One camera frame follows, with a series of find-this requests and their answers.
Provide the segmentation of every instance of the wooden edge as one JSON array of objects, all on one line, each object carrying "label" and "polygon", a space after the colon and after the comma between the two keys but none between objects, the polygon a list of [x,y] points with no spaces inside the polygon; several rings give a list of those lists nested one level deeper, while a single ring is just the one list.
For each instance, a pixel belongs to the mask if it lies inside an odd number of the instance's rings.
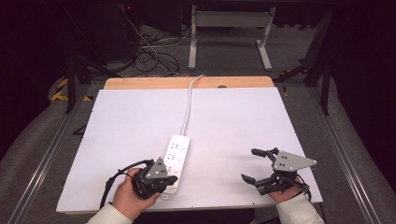
[{"label": "wooden edge", "polygon": [[[187,89],[195,77],[113,77],[105,90]],[[274,87],[270,77],[201,77],[194,88],[259,88]]]}]

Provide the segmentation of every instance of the power cord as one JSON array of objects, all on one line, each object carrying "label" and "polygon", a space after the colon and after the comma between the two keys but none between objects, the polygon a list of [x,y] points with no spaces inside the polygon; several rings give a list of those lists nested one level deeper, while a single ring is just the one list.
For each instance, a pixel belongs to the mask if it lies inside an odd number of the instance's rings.
[{"label": "power cord", "polygon": [[183,135],[183,136],[184,136],[184,132],[186,130],[187,122],[189,121],[189,117],[190,117],[192,84],[194,83],[195,80],[197,80],[201,77],[205,77],[205,75],[200,75],[200,76],[196,77],[195,79],[193,79],[189,86],[189,96],[188,96],[188,103],[187,103],[186,118],[184,119],[183,129],[181,131],[181,135]]},{"label": "power cord", "polygon": [[165,73],[163,77],[169,77],[180,73],[180,67],[178,60],[167,53],[158,52],[160,55],[158,57],[158,63],[154,62],[154,57],[149,50],[139,49],[136,54],[137,62],[134,65],[134,69],[138,71],[137,74],[131,75],[131,77],[138,77],[144,75],[145,77],[149,75],[149,72],[155,70],[157,66],[165,67]]}]

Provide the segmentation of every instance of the metal rail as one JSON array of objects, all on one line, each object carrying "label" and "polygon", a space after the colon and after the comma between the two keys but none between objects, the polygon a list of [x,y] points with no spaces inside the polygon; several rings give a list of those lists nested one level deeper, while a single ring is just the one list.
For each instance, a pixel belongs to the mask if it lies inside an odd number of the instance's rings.
[{"label": "metal rail", "polygon": [[32,205],[32,202],[37,195],[38,190],[40,189],[41,184],[43,183],[44,178],[46,177],[53,160],[55,159],[55,156],[62,144],[62,141],[64,140],[65,132],[67,131],[71,120],[75,116],[79,104],[86,95],[88,88],[89,85],[82,85],[81,89],[78,91],[78,97],[75,106],[68,114],[64,115],[64,119],[62,120],[61,125],[59,126],[56,134],[52,138],[52,141],[49,144],[49,147],[44,154],[43,159],[35,170],[28,186],[26,187],[26,190],[22,194],[20,201],[14,209],[14,212],[9,218],[7,224],[22,223],[23,218],[25,217],[30,206]]},{"label": "metal rail", "polygon": [[340,162],[341,168],[346,175],[346,180],[349,183],[350,188],[352,189],[353,194],[361,208],[361,211],[366,219],[367,223],[381,223],[376,214],[376,211],[364,189],[363,184],[361,183],[361,177],[356,172],[351,160],[349,159],[344,146],[342,145],[335,129],[332,124],[330,118],[324,115],[322,108],[320,106],[320,97],[318,92],[313,87],[308,87],[309,95],[311,96],[312,100],[315,102],[315,106],[326,125],[327,131],[329,136],[332,140],[332,149],[337,157],[338,161]]}]

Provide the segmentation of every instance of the metal frame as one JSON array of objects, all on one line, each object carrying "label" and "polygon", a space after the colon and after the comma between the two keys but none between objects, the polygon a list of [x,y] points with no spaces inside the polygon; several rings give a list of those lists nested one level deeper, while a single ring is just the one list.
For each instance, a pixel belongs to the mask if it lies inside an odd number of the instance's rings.
[{"label": "metal frame", "polygon": [[381,220],[378,217],[378,214],[375,211],[373,204],[369,198],[369,195],[366,192],[366,189],[361,181],[361,177],[355,169],[352,161],[350,160],[346,149],[341,143],[340,138],[338,137],[334,126],[332,125],[332,121],[329,116],[322,111],[322,103],[319,101],[318,93],[313,87],[308,87],[308,92],[311,99],[315,102],[315,106],[322,118],[322,121],[326,125],[330,140],[332,142],[332,149],[334,151],[337,160],[340,162],[340,166],[344,171],[346,176],[346,180],[349,183],[349,186],[355,195],[356,201],[359,204],[361,212],[364,215],[367,223],[381,223]]},{"label": "metal frame", "polygon": [[256,44],[262,56],[262,63],[266,71],[272,71],[272,65],[268,58],[265,44],[271,30],[272,21],[275,16],[275,7],[271,7],[269,12],[222,12],[222,11],[196,11],[196,6],[192,6],[191,11],[191,44],[189,69],[194,70],[196,66],[196,54],[198,40],[196,38],[196,28],[199,27],[264,27],[262,39]]},{"label": "metal frame", "polygon": [[50,170],[52,162],[55,159],[56,154],[58,153],[62,145],[65,133],[71,121],[73,120],[73,117],[78,110],[79,104],[82,102],[82,99],[86,95],[89,87],[90,85],[84,84],[82,85],[81,89],[79,89],[75,105],[70,107],[69,113],[66,113],[64,115],[64,119],[62,120],[62,123],[59,126],[55,136],[52,138],[52,141],[47,148],[46,154],[44,155],[37,169],[33,173],[33,176],[30,179],[28,186],[26,187],[23,195],[21,196],[20,201],[14,209],[14,212],[9,218],[7,224],[23,222],[23,218],[27,214],[31,204],[33,203],[33,200],[35,199],[35,196],[38,193],[38,190],[40,189],[44,179],[46,178],[47,172]]}]

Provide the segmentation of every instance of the black wall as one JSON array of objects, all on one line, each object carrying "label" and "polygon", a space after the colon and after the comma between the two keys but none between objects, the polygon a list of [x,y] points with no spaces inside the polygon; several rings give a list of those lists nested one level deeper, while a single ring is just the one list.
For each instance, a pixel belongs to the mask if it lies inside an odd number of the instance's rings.
[{"label": "black wall", "polygon": [[46,108],[64,56],[37,4],[8,1],[0,7],[0,158]]},{"label": "black wall", "polygon": [[375,164],[396,191],[396,6],[356,1],[334,15],[328,42],[338,96]]}]

